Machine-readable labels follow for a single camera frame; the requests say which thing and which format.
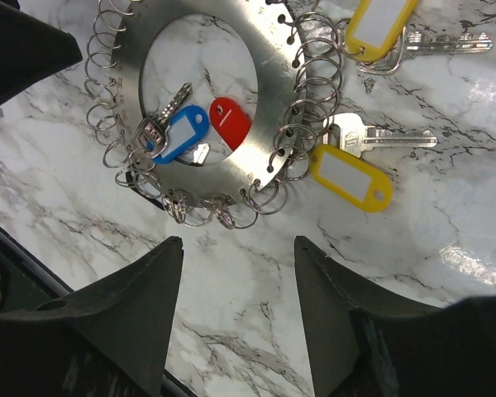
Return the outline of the blue key tag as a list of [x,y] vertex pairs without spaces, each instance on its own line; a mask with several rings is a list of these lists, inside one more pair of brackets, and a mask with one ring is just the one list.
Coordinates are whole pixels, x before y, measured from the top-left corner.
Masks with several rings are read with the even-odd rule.
[[182,155],[208,134],[210,121],[207,112],[197,106],[188,105],[175,113],[166,130],[167,145],[152,159],[155,164],[164,165]]

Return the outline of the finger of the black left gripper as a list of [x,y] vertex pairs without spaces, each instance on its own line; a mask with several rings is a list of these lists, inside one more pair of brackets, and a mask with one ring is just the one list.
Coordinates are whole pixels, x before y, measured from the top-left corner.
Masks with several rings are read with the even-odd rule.
[[83,60],[69,33],[0,1],[0,106],[23,90]]

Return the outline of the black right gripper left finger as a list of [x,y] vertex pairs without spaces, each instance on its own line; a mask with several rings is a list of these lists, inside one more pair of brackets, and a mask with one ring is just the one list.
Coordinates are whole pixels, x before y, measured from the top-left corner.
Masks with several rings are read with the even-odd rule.
[[0,313],[0,396],[161,395],[183,261],[169,237],[71,294]]

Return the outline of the silver key with blue tag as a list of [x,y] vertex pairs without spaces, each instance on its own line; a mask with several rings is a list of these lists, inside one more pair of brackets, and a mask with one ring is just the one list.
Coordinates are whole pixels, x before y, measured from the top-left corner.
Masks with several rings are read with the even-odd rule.
[[192,84],[183,84],[161,112],[149,115],[141,120],[135,131],[134,140],[146,156],[155,158],[165,149],[169,142],[167,128],[170,120],[191,97],[192,93]]

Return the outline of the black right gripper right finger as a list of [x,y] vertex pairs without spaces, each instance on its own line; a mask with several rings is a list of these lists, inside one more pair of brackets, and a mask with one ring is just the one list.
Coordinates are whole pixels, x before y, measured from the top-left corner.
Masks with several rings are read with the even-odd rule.
[[496,296],[424,304],[304,236],[294,268],[315,395],[496,396]]

